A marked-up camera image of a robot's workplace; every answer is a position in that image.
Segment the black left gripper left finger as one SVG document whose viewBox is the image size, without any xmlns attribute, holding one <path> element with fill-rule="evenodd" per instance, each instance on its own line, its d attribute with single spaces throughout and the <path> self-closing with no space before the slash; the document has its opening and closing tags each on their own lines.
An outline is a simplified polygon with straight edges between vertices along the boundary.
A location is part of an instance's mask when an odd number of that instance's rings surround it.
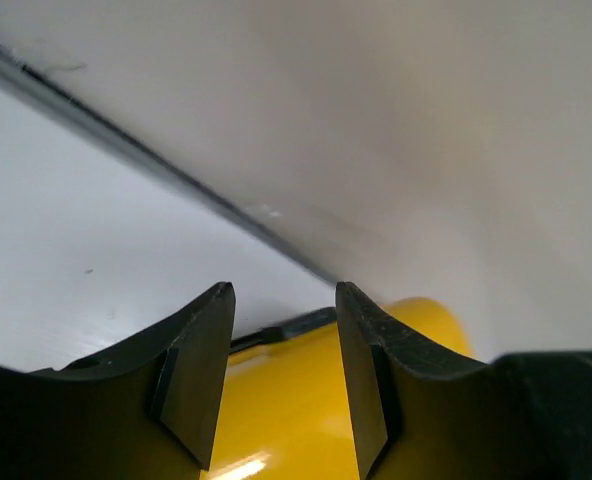
<svg viewBox="0 0 592 480">
<path fill-rule="evenodd" d="M 236 298 L 218 282 L 169 317 L 62 369 L 35 376 L 56 380 L 67 392 L 91 393 L 91 411 L 107 420 L 123 442 L 143 420 L 200 470 L 209 468 L 233 330 Z M 135 408 L 125 426 L 121 415 Z"/>
</svg>

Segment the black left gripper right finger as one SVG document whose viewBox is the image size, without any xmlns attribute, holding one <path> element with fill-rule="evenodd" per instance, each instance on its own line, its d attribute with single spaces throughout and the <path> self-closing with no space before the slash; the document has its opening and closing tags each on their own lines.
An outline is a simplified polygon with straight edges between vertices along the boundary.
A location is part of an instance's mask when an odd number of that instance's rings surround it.
<svg viewBox="0 0 592 480">
<path fill-rule="evenodd" d="M 337 325 L 359 475 L 488 479 L 487 364 L 393 318 L 350 282 Z"/>
</svg>

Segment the yellow hard-shell suitcase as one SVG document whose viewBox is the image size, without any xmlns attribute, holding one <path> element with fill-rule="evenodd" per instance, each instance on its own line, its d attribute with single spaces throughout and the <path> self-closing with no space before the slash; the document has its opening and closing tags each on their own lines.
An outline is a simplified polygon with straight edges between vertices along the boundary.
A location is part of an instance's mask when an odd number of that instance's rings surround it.
<svg viewBox="0 0 592 480">
<path fill-rule="evenodd" d="M 332 307 L 232 341 L 204 479 L 356 479 Z"/>
</svg>

